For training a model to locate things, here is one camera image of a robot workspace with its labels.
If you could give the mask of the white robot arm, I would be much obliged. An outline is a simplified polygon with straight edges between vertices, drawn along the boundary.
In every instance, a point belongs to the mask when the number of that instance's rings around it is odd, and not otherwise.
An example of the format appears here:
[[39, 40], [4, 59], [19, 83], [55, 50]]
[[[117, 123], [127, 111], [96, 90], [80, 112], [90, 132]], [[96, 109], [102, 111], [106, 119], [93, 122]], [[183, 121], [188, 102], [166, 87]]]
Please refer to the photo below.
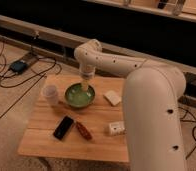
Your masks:
[[175, 66], [155, 60], [107, 54], [92, 39], [74, 50], [80, 75], [96, 69], [125, 79], [122, 109], [131, 171], [187, 171], [178, 99], [186, 79]]

